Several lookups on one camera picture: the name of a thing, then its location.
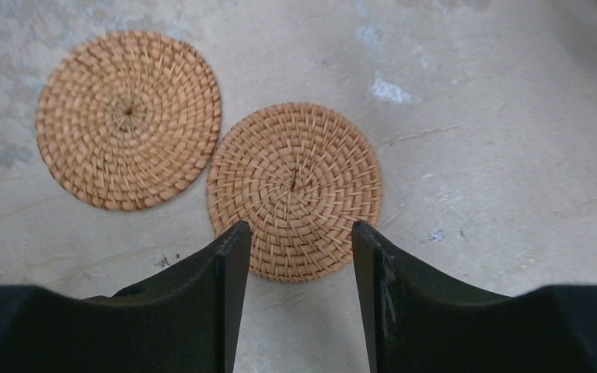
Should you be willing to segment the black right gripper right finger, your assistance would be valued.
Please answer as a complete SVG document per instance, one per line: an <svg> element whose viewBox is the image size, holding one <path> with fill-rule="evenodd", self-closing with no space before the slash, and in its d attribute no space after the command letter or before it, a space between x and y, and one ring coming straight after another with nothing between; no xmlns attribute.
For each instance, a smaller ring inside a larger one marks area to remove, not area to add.
<svg viewBox="0 0 597 373"><path fill-rule="evenodd" d="M373 372L597 372L597 285L512 298L441 272L365 221L351 230Z"/></svg>

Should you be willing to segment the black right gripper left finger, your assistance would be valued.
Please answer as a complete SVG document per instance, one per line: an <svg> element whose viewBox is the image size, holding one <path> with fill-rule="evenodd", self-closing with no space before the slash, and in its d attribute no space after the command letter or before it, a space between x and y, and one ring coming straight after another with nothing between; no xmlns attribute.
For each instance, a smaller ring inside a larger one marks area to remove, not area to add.
<svg viewBox="0 0 597 373"><path fill-rule="evenodd" d="M250 247L238 221L110 297L0 285L0 372L230 372Z"/></svg>

